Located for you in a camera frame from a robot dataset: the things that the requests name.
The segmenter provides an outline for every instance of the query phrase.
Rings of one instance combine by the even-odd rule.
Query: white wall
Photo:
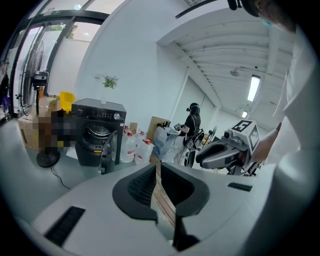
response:
[[[93,38],[80,67],[76,98],[101,99],[123,104],[128,122],[147,130],[152,116],[169,119],[187,67],[157,45],[155,34],[184,8],[169,0],[130,0],[116,9]],[[107,73],[119,78],[117,88],[102,90]]]
[[[76,79],[89,44],[87,41],[66,38],[62,41],[51,68],[49,95],[59,95],[60,92],[76,93]]]
[[[242,120],[242,118],[240,118],[239,116],[220,110],[217,114],[215,122],[213,122],[214,125],[218,126],[215,136],[221,138],[224,135],[225,130],[236,125],[240,120]],[[258,132],[260,139],[265,137],[269,133],[267,130],[261,128],[260,126],[258,126]]]
[[[211,120],[213,118],[215,112],[215,106],[208,99],[205,97],[203,99],[201,109],[200,109],[200,116],[201,116],[201,128],[207,134],[209,130],[213,130],[214,126],[211,126]]]

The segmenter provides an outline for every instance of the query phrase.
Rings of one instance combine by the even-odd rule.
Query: ceiling light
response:
[[[75,10],[80,10],[81,7],[82,7],[81,4],[75,4],[75,5],[74,5],[74,9],[75,9]]]
[[[248,101],[251,101],[251,102],[254,101],[255,96],[257,94],[257,91],[258,91],[260,80],[261,80],[260,76],[257,76],[257,75],[254,75],[254,74],[252,75],[250,91],[249,91],[249,95],[248,95]]]

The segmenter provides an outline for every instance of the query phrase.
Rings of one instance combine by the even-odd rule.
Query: floor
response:
[[[21,139],[18,121],[11,120],[0,127],[0,189],[12,214],[29,224],[50,204],[67,193],[58,177],[50,168],[42,168],[36,162],[37,151],[25,148]],[[52,170],[61,177],[70,189],[80,183],[100,176],[97,167],[81,166],[78,160],[66,156],[65,149]],[[135,165],[135,162],[116,165],[115,171]],[[159,214],[158,229],[172,240],[174,229],[151,202]]]

